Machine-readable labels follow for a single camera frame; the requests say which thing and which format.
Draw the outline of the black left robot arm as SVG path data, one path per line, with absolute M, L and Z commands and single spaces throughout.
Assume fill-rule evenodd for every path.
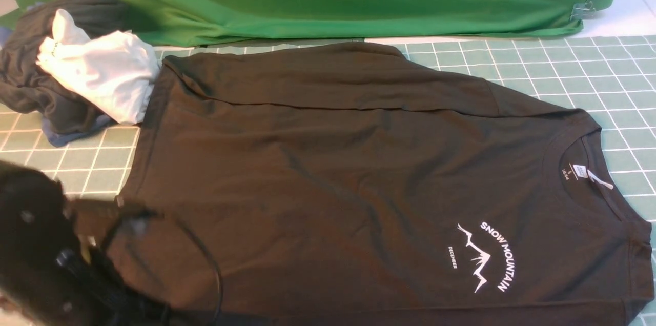
M 171 325 L 75 230 L 76 202 L 43 172 L 2 162 L 2 308 L 42 325 Z

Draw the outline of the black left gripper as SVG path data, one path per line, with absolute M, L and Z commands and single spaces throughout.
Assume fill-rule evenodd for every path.
M 97 266 L 64 247 L 55 263 L 66 280 L 63 325 L 173 324 L 171 307 L 132 290 L 107 261 Z

